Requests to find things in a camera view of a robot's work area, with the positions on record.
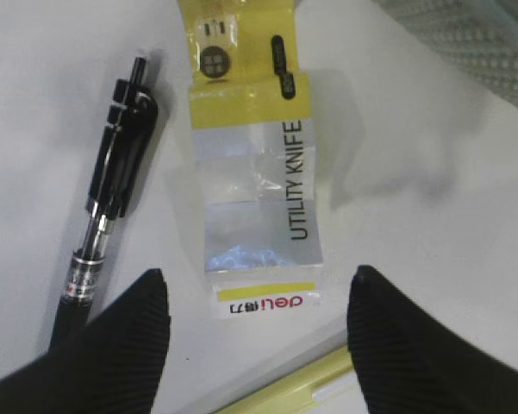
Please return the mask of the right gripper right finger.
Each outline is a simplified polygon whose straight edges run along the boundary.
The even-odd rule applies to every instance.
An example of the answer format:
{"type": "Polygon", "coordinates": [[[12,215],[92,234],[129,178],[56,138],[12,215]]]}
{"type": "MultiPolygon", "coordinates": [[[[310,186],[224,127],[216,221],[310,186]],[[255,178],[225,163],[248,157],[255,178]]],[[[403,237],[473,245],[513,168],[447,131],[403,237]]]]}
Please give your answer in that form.
{"type": "Polygon", "coordinates": [[[456,335],[375,267],[350,284],[347,348],[370,413],[518,413],[518,371],[456,335]]]}

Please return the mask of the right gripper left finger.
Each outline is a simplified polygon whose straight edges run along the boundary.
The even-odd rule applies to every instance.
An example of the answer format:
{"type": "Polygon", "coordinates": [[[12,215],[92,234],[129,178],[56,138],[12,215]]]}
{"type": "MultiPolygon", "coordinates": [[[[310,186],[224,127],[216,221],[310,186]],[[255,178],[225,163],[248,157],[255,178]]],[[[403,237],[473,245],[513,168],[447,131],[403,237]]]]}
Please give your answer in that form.
{"type": "Polygon", "coordinates": [[[74,337],[0,379],[0,413],[149,413],[170,336],[167,284],[149,269],[74,337]]]}

